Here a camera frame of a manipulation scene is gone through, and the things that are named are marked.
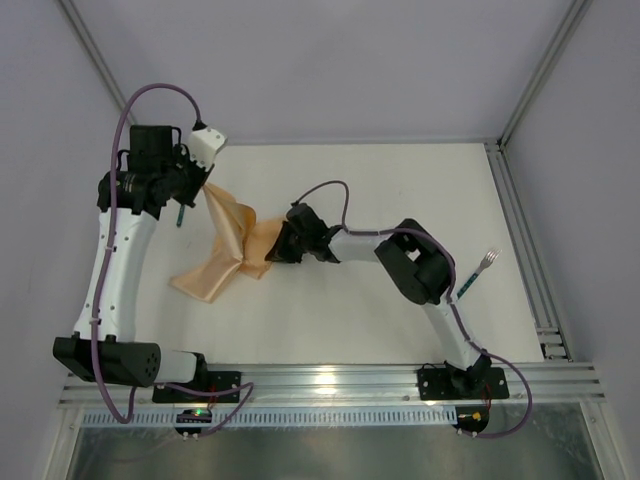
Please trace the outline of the orange cloth napkin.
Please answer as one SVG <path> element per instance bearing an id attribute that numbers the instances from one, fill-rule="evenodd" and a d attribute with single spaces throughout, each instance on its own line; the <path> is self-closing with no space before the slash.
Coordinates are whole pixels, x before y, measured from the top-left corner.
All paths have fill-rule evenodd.
<path id="1" fill-rule="evenodd" d="M 259 280 L 270 270 L 272 262 L 266 256 L 284 218 L 260 220 L 252 207 L 211 183 L 203 192 L 215 230 L 211 253 L 203 264 L 172 277 L 169 284 L 198 301 L 212 303 L 237 275 Z"/>

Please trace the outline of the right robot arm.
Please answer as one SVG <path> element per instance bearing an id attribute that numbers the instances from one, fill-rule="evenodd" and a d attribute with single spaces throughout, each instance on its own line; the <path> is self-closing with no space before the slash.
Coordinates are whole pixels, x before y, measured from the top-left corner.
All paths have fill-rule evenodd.
<path id="1" fill-rule="evenodd" d="M 294 264 L 306 255 L 333 264 L 381 265 L 400 294 L 420 306 L 431 322 L 456 394 L 469 398 L 484 388 L 492 361 L 464 326 L 454 300 L 454 261 L 415 220 L 382 231 L 356 231 L 345 225 L 329 227 L 308 204 L 295 203 L 265 259 Z"/>

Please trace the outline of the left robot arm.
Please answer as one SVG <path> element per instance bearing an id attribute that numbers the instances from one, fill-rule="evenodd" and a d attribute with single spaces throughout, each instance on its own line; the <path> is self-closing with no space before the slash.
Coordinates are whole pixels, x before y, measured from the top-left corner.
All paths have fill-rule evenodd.
<path id="1" fill-rule="evenodd" d="M 99 183 L 98 250 L 84 306 L 72 334 L 53 345 L 54 357 L 80 379 L 150 387 L 190 383 L 201 373 L 200 354 L 136 341 L 136 304 L 161 210 L 171 200 L 194 206 L 225 142 L 202 122 L 186 140 L 177 127 L 131 127 L 129 148 Z"/>

